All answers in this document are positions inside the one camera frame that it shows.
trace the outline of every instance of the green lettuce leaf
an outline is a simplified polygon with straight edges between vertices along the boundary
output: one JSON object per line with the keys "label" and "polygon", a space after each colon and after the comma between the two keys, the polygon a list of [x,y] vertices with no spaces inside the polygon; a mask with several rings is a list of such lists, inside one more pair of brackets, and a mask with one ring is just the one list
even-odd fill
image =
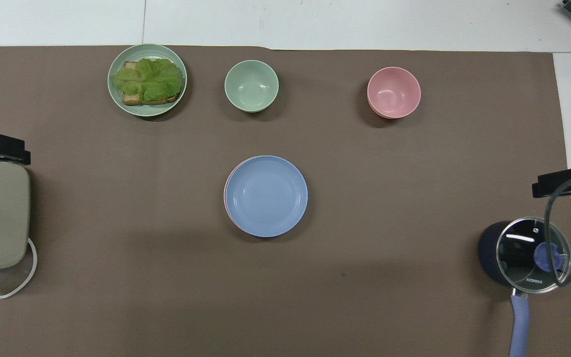
{"label": "green lettuce leaf", "polygon": [[122,68],[111,80],[126,95],[138,93],[143,102],[173,97],[182,88],[182,75],[168,59],[141,59],[136,69]]}

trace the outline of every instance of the white tabletop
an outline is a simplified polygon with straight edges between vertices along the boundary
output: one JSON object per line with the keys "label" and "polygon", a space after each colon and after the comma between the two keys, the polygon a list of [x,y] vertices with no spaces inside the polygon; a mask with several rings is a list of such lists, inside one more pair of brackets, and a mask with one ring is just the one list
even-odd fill
{"label": "white tabletop", "polygon": [[553,52],[571,167],[571,20],[559,0],[0,0],[0,46],[138,43]]}

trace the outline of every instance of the pink plate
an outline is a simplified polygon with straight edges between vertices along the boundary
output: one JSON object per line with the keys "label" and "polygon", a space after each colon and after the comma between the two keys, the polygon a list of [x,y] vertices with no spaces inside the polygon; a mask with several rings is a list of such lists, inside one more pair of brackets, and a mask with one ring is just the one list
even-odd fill
{"label": "pink plate", "polygon": [[386,67],[374,73],[367,84],[367,101],[383,118],[402,118],[420,102],[420,84],[414,75],[400,67]]}

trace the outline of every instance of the bread slice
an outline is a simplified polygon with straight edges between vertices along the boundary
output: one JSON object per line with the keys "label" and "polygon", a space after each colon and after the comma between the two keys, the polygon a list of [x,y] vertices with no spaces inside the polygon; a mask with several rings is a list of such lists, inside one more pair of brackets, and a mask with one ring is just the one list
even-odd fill
{"label": "bread slice", "polygon": [[[136,69],[136,63],[134,61],[125,61],[125,68]],[[142,102],[140,100],[140,95],[138,93],[132,95],[126,95],[125,93],[122,94],[122,103],[125,106],[140,106],[145,104],[147,106],[157,106],[158,104],[167,104],[173,103],[179,97],[179,93],[174,95],[173,97],[168,98],[160,98],[158,100],[149,100],[148,102]]]}

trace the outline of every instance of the blue handle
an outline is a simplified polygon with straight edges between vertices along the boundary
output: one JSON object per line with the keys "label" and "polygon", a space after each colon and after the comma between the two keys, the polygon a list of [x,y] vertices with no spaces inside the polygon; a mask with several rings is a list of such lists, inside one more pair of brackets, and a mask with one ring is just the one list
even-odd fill
{"label": "blue handle", "polygon": [[530,321],[528,298],[511,295],[510,302],[513,305],[514,326],[508,357],[524,357],[528,341],[528,322]]}

